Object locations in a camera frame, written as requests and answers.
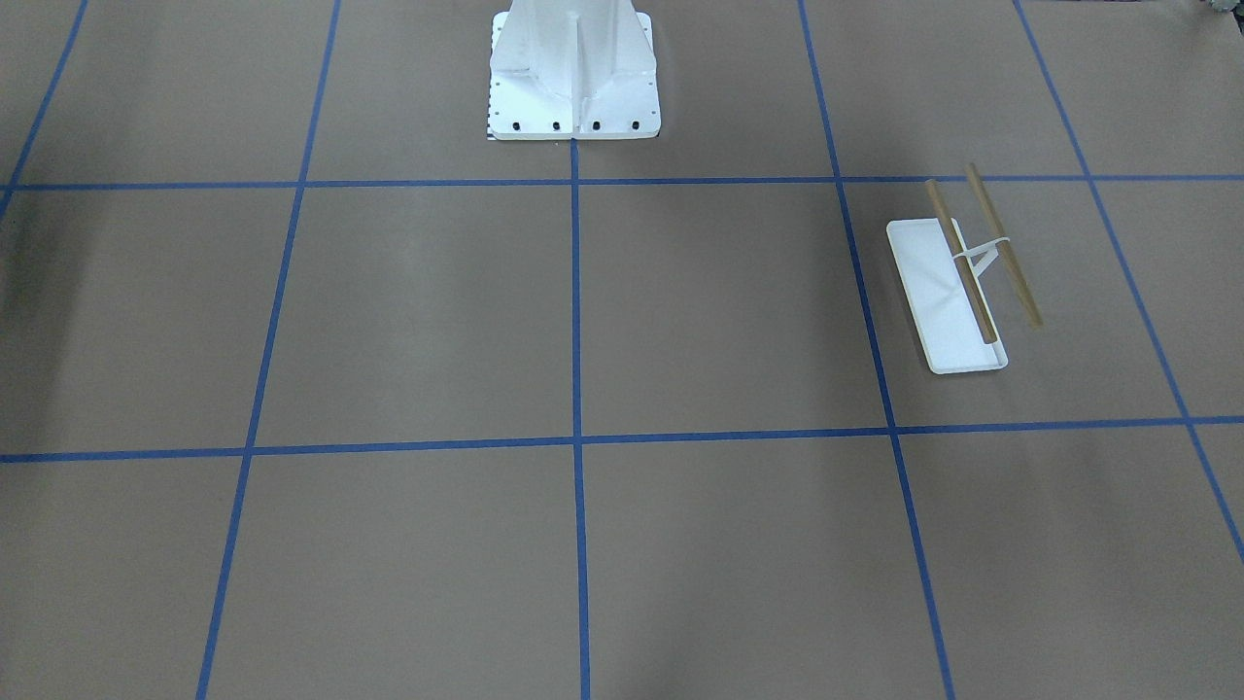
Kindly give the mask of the white rack base tray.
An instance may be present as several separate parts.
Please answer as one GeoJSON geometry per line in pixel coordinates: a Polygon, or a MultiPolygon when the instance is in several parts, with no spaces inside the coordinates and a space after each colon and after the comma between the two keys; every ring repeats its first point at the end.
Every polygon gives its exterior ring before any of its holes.
{"type": "Polygon", "coordinates": [[[982,341],[937,219],[898,219],[888,223],[884,235],[929,371],[955,375],[1006,368],[1003,341],[982,341]]]}

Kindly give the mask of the wooden rack bar near tray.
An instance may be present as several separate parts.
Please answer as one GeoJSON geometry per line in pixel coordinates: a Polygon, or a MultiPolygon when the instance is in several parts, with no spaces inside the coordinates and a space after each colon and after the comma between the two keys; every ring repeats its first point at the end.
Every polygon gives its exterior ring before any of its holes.
{"type": "Polygon", "coordinates": [[[923,183],[927,195],[933,205],[940,233],[945,237],[947,247],[950,249],[952,266],[955,267],[962,288],[968,297],[973,318],[977,320],[978,332],[982,334],[984,344],[995,344],[998,331],[986,307],[986,300],[979,283],[977,270],[973,269],[967,247],[963,245],[955,218],[952,218],[950,205],[942,194],[938,179],[926,179],[923,183]]]}

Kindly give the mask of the wooden rack bar outer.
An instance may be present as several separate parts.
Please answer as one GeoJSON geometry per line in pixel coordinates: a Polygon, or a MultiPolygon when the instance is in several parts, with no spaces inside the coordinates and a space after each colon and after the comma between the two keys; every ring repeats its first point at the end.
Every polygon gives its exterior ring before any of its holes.
{"type": "Polygon", "coordinates": [[[1018,301],[1023,307],[1023,315],[1026,316],[1028,323],[1034,329],[1041,329],[1045,327],[1041,310],[1033,296],[1029,280],[1025,274],[1023,274],[1023,267],[1019,262],[1018,254],[1013,245],[1013,237],[1009,236],[1004,223],[1001,221],[1000,214],[998,211],[994,199],[991,199],[990,193],[986,190],[986,185],[979,172],[977,163],[968,162],[965,164],[967,182],[977,196],[979,206],[982,206],[983,216],[986,218],[986,224],[991,229],[991,235],[994,235],[995,252],[998,252],[998,259],[1006,270],[1010,285],[1013,285],[1013,291],[1018,296],[1018,301]]]}

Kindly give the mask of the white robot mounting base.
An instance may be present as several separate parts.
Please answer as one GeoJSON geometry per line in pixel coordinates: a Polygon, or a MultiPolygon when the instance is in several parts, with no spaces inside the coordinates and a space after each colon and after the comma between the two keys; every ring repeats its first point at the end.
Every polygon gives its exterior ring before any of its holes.
{"type": "Polygon", "coordinates": [[[494,14],[486,133],[649,139],[662,131],[649,14],[631,1],[513,1],[494,14]]]}

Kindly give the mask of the white rack bracket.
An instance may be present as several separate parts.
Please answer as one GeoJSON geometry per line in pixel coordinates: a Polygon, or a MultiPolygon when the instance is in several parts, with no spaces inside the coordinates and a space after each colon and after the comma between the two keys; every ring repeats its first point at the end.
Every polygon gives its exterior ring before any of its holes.
{"type": "Polygon", "coordinates": [[[1001,244],[1010,242],[1009,236],[998,236],[989,242],[977,245],[977,247],[965,249],[965,251],[955,252],[953,259],[957,262],[967,264],[968,269],[972,271],[974,279],[982,279],[982,275],[999,259],[1001,252],[1001,244]]]}

